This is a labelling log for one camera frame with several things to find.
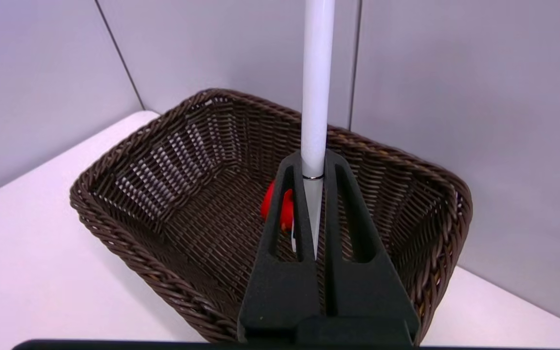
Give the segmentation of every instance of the gray wall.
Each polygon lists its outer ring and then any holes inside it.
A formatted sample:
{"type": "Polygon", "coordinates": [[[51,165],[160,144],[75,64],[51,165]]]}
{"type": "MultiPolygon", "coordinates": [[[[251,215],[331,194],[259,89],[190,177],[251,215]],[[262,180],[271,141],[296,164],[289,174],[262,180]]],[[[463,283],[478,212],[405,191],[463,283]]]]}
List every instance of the gray wall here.
{"type": "MultiPolygon", "coordinates": [[[[146,108],[224,87],[302,106],[304,0],[101,0],[146,108]]],[[[330,122],[349,125],[357,0],[337,0],[330,122]]]]}
{"type": "Polygon", "coordinates": [[[0,0],[0,186],[140,109],[92,0],[0,0]]]}
{"type": "Polygon", "coordinates": [[[461,265],[560,316],[560,0],[365,0],[352,129],[467,181],[461,265]]]}

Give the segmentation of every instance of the white pole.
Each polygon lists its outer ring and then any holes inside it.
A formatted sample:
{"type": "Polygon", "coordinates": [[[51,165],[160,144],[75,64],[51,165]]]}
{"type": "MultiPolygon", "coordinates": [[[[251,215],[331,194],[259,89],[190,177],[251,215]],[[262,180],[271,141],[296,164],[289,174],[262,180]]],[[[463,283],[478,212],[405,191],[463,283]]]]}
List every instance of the white pole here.
{"type": "Polygon", "coordinates": [[[315,258],[321,219],[334,2],[335,0],[306,0],[301,153],[315,258]]]}

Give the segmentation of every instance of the basket weave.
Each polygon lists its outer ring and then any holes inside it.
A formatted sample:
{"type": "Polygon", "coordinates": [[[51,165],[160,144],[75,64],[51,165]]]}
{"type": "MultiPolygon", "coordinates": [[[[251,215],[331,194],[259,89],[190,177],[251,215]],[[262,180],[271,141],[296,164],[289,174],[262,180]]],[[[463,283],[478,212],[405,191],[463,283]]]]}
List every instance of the basket weave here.
{"type": "MultiPolygon", "coordinates": [[[[209,89],[103,155],[72,186],[71,205],[206,340],[235,341],[264,225],[260,203],[280,161],[299,145],[298,112],[209,89]]],[[[470,191],[452,173],[346,129],[329,126],[327,146],[356,175],[418,312],[418,344],[464,244],[473,216],[470,191]]],[[[340,209],[344,253],[351,257],[340,209]]],[[[323,232],[320,237],[321,265],[323,232]]],[[[295,259],[286,237],[278,257],[295,259]]]]}

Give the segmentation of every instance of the white tabletop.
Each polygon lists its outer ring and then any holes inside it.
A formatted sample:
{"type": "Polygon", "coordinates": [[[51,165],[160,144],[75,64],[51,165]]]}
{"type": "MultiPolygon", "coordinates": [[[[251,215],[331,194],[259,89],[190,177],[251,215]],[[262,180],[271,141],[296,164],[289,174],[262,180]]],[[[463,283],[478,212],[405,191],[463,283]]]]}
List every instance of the white tabletop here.
{"type": "MultiPolygon", "coordinates": [[[[135,113],[0,188],[0,350],[27,339],[203,341],[78,221],[69,188],[135,113]]],[[[423,345],[560,348],[560,319],[457,268],[423,345]]]]}

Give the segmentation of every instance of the red toy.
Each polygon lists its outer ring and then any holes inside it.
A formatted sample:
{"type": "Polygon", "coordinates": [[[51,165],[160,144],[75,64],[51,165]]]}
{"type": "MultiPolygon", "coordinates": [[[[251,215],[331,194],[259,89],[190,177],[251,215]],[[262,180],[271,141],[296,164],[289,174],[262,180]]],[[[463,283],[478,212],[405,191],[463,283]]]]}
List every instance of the red toy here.
{"type": "MultiPolygon", "coordinates": [[[[267,220],[267,213],[269,213],[269,206],[271,206],[271,197],[274,193],[274,183],[271,181],[265,198],[262,200],[261,216],[267,220]]],[[[289,189],[284,193],[282,200],[282,211],[280,212],[280,229],[283,233],[290,233],[293,229],[293,190],[289,189]]]]}

